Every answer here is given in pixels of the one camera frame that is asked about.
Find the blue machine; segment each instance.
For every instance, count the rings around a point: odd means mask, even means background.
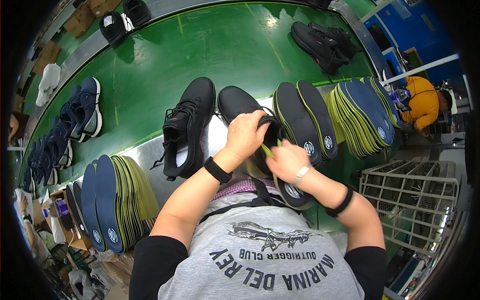
[[[415,48],[423,64],[455,54],[453,44],[434,12],[422,0],[383,0],[362,18],[389,63],[400,74],[401,58],[392,49]],[[430,82],[463,74],[458,60],[427,70]]]

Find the yellow shirt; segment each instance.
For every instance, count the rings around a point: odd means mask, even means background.
[[[411,111],[402,113],[402,119],[411,124],[417,123],[419,130],[435,122],[438,118],[438,96],[435,88],[423,77],[406,77],[407,89],[412,93]]]

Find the black sleeve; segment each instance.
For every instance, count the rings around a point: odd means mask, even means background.
[[[151,236],[135,245],[133,257],[129,299],[157,300],[158,289],[172,278],[188,253],[185,245],[176,239]]]
[[[365,300],[381,300],[384,294],[387,253],[380,247],[360,247],[345,254],[365,292]]]

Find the man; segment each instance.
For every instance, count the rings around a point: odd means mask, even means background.
[[[433,85],[423,77],[406,77],[407,89],[411,92],[411,111],[401,113],[402,120],[413,124],[415,129],[427,137],[426,127],[438,117],[438,113],[452,109],[452,96],[446,90],[435,91]]]

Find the black strap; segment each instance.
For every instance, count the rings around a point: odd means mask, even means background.
[[[278,207],[287,207],[291,208],[289,206],[286,206],[285,204],[281,203],[279,200],[275,200],[275,198],[271,197],[271,195],[268,193],[267,187],[263,182],[258,180],[257,178],[251,177],[255,188],[257,189],[257,198],[249,201],[249,202],[243,202],[243,203],[237,203],[237,204],[232,204],[229,206],[222,207],[220,209],[217,209],[209,214],[206,214],[199,222],[202,223],[208,219],[210,216],[214,215],[219,215],[226,213],[232,208],[236,207],[259,207],[259,206],[278,206]]]
[[[207,158],[204,163],[204,167],[208,173],[210,173],[220,183],[227,183],[230,181],[230,179],[232,179],[233,172],[230,174],[226,173],[215,163],[215,161],[213,161],[213,157]]]
[[[348,206],[348,204],[350,204],[350,201],[352,200],[352,196],[353,196],[353,190],[351,187],[347,186],[347,195],[345,196],[345,199],[343,200],[343,202],[335,209],[326,207],[325,212],[327,213],[327,215],[336,218],[338,214],[343,212],[343,210]]]

